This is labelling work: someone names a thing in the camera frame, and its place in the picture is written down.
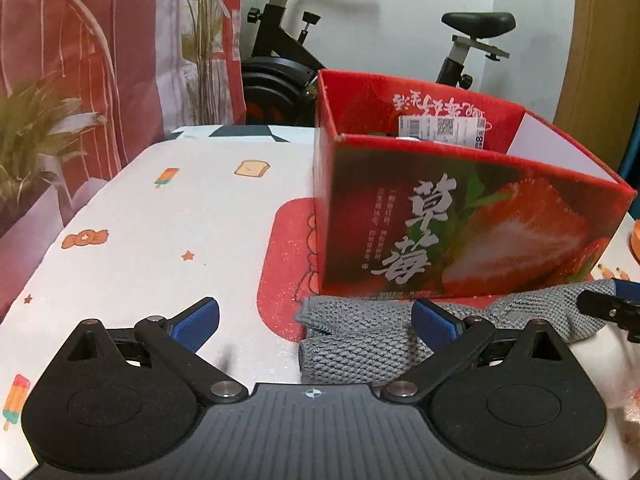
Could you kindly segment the red strawberry cardboard box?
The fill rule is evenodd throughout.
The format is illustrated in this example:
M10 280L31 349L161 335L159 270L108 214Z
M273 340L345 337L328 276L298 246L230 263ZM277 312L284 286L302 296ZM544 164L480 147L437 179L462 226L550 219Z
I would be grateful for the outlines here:
M584 280L636 193L521 105L322 70L314 214L322 294L504 295Z

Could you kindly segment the black exercise bike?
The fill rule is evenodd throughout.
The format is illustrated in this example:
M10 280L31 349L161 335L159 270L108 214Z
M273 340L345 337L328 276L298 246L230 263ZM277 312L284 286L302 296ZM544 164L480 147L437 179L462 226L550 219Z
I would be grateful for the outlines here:
M256 34L242 62L249 125L310 127L320 70L352 70L469 89L468 54L516 26L509 12L468 12L464 0L266 0L247 4Z

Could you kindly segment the wooden door frame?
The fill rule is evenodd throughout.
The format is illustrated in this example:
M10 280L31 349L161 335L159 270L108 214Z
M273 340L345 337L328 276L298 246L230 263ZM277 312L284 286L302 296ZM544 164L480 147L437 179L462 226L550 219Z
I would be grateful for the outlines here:
M553 123L616 170L639 107L639 0L575 0Z

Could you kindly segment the grey mesh cloth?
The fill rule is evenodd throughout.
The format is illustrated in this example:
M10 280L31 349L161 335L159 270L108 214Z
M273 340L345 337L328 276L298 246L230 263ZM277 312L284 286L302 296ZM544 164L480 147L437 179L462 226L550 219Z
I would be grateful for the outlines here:
M578 312L584 290L615 294L612 280L552 286L494 301L484 310L462 304L442 307L457 318L478 314L498 328L521 330L533 318L549 321L566 342L587 339L604 323ZM298 346L304 384L382 386L433 353L411 327L410 302L314 296L303 301L296 321L306 328Z

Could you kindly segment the patterned white tablecloth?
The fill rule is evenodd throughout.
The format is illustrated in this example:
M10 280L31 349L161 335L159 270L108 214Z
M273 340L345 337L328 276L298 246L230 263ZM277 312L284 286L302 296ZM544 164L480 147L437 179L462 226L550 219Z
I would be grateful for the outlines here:
M295 382L297 346L257 309L277 210L312 195L312 133L173 140L147 148L67 226L107 230L101 245L54 243L1 326L1 385L35 382L83 318L131 326L211 296L221 326L202 356L247 384Z

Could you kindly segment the pink printed backdrop cloth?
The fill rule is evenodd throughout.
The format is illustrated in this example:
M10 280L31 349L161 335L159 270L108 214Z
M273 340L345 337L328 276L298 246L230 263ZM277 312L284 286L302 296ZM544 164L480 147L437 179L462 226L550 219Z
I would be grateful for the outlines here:
M239 124L241 0L1 0L1 305L182 126Z

